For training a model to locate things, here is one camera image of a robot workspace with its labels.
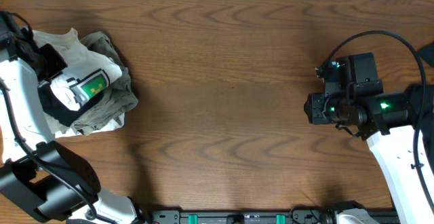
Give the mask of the white t-shirt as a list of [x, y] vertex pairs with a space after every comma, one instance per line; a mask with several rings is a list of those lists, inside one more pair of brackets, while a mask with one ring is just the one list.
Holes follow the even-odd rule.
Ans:
[[50, 88], [71, 111], [82, 108], [122, 75], [113, 59], [85, 47], [75, 29], [63, 35], [35, 31], [34, 39], [39, 47], [50, 44], [65, 61], [66, 68], [52, 80]]

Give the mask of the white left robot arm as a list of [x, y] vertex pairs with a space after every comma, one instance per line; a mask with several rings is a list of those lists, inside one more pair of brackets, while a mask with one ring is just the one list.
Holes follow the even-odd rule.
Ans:
[[1, 126], [12, 138], [3, 146], [9, 155], [1, 194], [41, 223], [151, 223], [131, 198], [101, 187], [87, 160], [56, 142], [38, 88], [68, 65], [52, 45], [38, 47], [18, 18], [1, 12]]

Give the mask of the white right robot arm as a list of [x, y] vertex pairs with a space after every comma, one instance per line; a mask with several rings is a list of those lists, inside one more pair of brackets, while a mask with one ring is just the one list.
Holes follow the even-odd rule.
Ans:
[[401, 223], [433, 222], [433, 169], [416, 124], [416, 112], [402, 92], [349, 98], [344, 92], [312, 93], [304, 104], [311, 124], [334, 124], [368, 144], [386, 179]]

